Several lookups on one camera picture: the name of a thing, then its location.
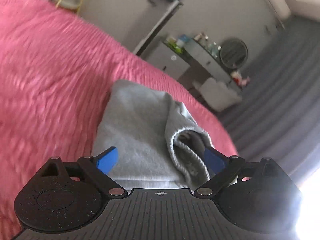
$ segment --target gray cloth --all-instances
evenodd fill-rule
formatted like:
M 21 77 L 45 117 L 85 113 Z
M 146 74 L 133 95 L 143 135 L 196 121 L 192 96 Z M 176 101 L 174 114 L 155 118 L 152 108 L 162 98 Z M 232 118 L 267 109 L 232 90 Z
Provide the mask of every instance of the gray cloth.
M 165 92 L 118 80 L 98 127 L 92 155 L 111 146 L 119 161 L 109 176 L 127 190 L 195 189 L 209 180 L 201 160 L 212 146 L 183 103 Z
M 320 23 L 294 17 L 246 69 L 243 101 L 219 117 L 247 161 L 274 158 L 296 183 L 320 167 Z

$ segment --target white cabinet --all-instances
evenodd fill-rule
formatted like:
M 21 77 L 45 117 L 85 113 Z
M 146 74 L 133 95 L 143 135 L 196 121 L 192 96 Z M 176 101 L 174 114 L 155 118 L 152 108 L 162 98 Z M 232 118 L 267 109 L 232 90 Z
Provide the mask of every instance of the white cabinet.
M 234 90 L 238 94 L 241 93 L 241 89 L 232 80 L 230 75 L 225 72 L 214 58 L 196 41 L 190 40 L 184 48 L 191 57 L 193 57 L 213 78 L 215 78 L 217 82 L 223 82 L 228 88 Z
M 146 61 L 174 79 L 178 79 L 190 65 L 162 42 L 146 58 Z

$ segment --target gray carpet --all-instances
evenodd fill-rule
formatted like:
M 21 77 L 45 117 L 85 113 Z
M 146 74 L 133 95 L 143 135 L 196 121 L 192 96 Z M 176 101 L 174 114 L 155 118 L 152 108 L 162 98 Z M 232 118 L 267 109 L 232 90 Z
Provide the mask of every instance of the gray carpet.
M 320 166 L 320 23 L 288 21 L 247 74 L 243 102 L 218 117 L 240 156 L 270 156 L 300 183 Z

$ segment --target pink fluffy blanket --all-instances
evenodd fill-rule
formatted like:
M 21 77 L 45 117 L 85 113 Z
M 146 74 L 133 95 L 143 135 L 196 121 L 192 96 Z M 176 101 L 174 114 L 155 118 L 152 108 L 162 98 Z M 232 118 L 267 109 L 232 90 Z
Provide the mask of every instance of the pink fluffy blanket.
M 49 157 L 91 152 L 118 79 L 170 93 L 219 151 L 236 154 L 212 113 L 109 35 L 45 0 L 0 0 L 0 239 L 20 230 L 13 201 Z

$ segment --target textured black surface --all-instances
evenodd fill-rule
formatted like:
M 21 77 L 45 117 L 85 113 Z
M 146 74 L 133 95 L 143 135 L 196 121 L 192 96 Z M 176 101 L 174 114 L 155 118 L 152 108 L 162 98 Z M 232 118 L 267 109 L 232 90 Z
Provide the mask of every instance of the textured black surface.
M 70 179 L 66 171 L 59 176 L 36 174 L 14 201 L 14 210 L 22 224 L 48 233 L 79 228 L 93 220 L 100 207 L 98 190 Z
M 58 239 L 296 240 L 297 237 L 293 232 L 267 235 L 238 228 L 220 214 L 211 200 L 197 199 L 187 189 L 134 189 L 128 198 L 111 200 L 100 217 L 81 229 L 55 235 L 27 229 L 16 238 Z

